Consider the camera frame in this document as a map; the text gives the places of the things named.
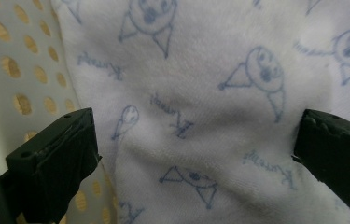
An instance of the blue line drawing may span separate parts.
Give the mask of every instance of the blue line drawing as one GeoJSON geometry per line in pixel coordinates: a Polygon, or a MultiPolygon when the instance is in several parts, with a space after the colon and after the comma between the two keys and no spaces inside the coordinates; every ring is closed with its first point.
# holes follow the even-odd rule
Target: blue line drawing
{"type": "Polygon", "coordinates": [[[170,116],[175,116],[176,115],[176,122],[175,124],[170,124],[169,127],[175,128],[174,134],[181,139],[186,138],[186,131],[194,125],[193,122],[186,120],[186,119],[181,119],[181,112],[177,109],[174,109],[164,103],[159,95],[155,93],[155,95],[151,95],[150,97],[150,104],[151,105],[156,105],[160,110],[165,112],[165,114],[168,114],[170,116]]]}
{"type": "Polygon", "coordinates": [[[175,128],[175,135],[178,138],[185,139],[186,138],[186,130],[188,130],[192,125],[194,125],[193,122],[188,121],[184,119],[181,120],[181,113],[180,111],[177,111],[177,121],[175,124],[170,124],[170,127],[175,128]]]}
{"type": "Polygon", "coordinates": [[[239,63],[225,82],[218,85],[221,91],[227,88],[257,87],[267,94],[279,122],[285,109],[284,72],[273,53],[263,46],[253,48],[245,63],[239,63]]]}
{"type": "Polygon", "coordinates": [[[119,223],[134,223],[137,217],[139,217],[144,210],[144,208],[133,210],[132,205],[130,203],[119,203],[119,223]]]}
{"type": "Polygon", "coordinates": [[[93,66],[99,69],[108,70],[108,76],[114,76],[117,81],[122,81],[122,69],[110,62],[104,62],[88,55],[87,51],[83,51],[82,54],[77,56],[77,65],[82,65],[86,63],[88,66],[93,66]]]}
{"type": "Polygon", "coordinates": [[[111,140],[116,141],[116,148],[119,148],[126,132],[128,132],[139,121],[139,111],[136,106],[127,105],[122,110],[121,118],[117,123],[116,130],[111,136],[111,140]]]}
{"type": "Polygon", "coordinates": [[[261,5],[259,3],[260,3],[260,0],[253,0],[253,6],[258,9],[261,9],[261,5]]]}
{"type": "Polygon", "coordinates": [[[294,186],[293,174],[291,170],[286,170],[280,165],[269,164],[256,152],[256,150],[253,150],[250,153],[246,153],[244,155],[242,164],[245,165],[248,161],[252,161],[255,166],[261,167],[267,172],[280,174],[283,177],[283,185],[287,184],[289,189],[297,190],[297,188],[294,186]]]}
{"type": "Polygon", "coordinates": [[[312,9],[319,4],[321,0],[308,0],[308,10],[306,11],[306,15],[308,16],[311,13],[312,9]]]}
{"type": "Polygon", "coordinates": [[[294,44],[294,49],[306,56],[324,57],[333,55],[335,60],[340,64],[341,84],[344,86],[350,81],[350,30],[335,37],[333,41],[334,45],[332,51],[308,49],[300,42],[294,44]]]}
{"type": "Polygon", "coordinates": [[[176,8],[176,0],[130,0],[129,10],[122,21],[119,42],[139,32],[151,35],[165,59],[168,58],[176,8]]]}
{"type": "Polygon", "coordinates": [[[70,12],[76,18],[77,22],[81,24],[81,18],[79,16],[79,3],[81,0],[62,0],[63,3],[67,4],[70,12]]]}
{"type": "Polygon", "coordinates": [[[213,199],[217,192],[217,183],[207,175],[173,166],[160,178],[160,183],[163,182],[185,183],[192,186],[206,205],[206,209],[212,208],[213,199]]]}

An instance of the white fleece blanket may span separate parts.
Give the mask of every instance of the white fleece blanket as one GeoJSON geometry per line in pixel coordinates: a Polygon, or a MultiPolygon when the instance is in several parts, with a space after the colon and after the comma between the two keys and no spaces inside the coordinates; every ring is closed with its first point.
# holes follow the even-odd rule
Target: white fleece blanket
{"type": "Polygon", "coordinates": [[[52,0],[119,223],[350,223],[291,159],[350,120],[349,0],[52,0]]]}

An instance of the perforated plastic wall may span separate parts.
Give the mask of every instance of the perforated plastic wall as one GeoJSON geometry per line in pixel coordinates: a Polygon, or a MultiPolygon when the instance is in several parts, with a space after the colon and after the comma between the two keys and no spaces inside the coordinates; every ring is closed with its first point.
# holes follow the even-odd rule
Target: perforated plastic wall
{"type": "MultiPolygon", "coordinates": [[[[49,0],[0,0],[0,174],[5,157],[59,116],[79,109],[49,0]]],[[[102,165],[84,180],[65,223],[116,223],[102,165]]],[[[25,223],[22,217],[18,223],[25,223]]]]}

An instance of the plastic clip jaw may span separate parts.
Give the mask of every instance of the plastic clip jaw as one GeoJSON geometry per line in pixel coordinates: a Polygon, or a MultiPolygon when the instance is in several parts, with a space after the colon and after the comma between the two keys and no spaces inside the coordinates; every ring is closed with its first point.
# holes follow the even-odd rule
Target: plastic clip jaw
{"type": "Polygon", "coordinates": [[[98,155],[90,108],[67,114],[6,157],[28,222],[62,219],[98,155]]]}
{"type": "Polygon", "coordinates": [[[303,164],[350,207],[350,122],[305,110],[293,160],[303,164]]]}

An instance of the beige plastic basket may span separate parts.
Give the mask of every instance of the beige plastic basket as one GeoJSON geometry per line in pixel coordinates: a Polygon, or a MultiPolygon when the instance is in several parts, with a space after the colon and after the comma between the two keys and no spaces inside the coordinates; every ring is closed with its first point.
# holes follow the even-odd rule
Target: beige plastic basket
{"type": "MultiPolygon", "coordinates": [[[[59,116],[79,109],[49,0],[0,0],[0,174],[12,150],[59,116]]],[[[116,223],[116,198],[102,165],[84,180],[64,223],[116,223]]],[[[19,223],[25,223],[22,216],[19,223]]]]}

